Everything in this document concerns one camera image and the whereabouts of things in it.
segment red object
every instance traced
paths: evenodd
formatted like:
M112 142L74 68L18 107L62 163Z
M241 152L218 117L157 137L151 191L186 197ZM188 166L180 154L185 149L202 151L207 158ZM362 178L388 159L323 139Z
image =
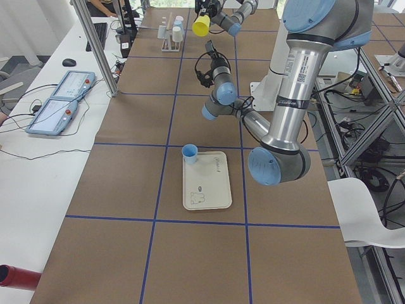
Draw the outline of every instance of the red object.
M41 274L9 265L0 266L0 286L35 290Z

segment yellow cup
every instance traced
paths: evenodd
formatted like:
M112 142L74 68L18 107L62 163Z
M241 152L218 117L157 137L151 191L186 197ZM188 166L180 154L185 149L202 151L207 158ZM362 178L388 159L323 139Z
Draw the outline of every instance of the yellow cup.
M192 31L199 37L208 35L209 24L211 20L208 15L198 16L197 20L192 25Z

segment label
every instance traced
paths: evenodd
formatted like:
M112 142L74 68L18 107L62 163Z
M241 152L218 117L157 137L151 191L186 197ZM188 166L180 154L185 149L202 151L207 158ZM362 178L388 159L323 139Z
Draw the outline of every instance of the label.
M295 54L290 53L288 58L287 58L287 62L285 63L283 78L289 78L290 77L290 74L292 72L292 68L294 67L295 60L296 60Z
M298 99L289 99L281 96L277 96L277 105L278 106L288 106L295 109L306 109L309 106L308 100L298 100Z
M297 76L297 82L305 84L309 72L309 55L304 55L302 58L301 67Z

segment computer mouse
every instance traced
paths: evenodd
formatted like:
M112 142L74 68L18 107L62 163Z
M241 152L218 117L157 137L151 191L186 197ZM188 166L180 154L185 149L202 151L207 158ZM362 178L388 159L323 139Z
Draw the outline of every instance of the computer mouse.
M64 67L74 67L76 65L76 60L71 59L71 58L66 58L65 60L62 61L62 65Z

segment white tray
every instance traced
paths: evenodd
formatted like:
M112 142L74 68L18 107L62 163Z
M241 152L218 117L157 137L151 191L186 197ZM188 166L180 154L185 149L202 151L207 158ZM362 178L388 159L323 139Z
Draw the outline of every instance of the white tray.
M187 210L228 208L232 204L227 156L199 152L192 165L183 160L183 206Z

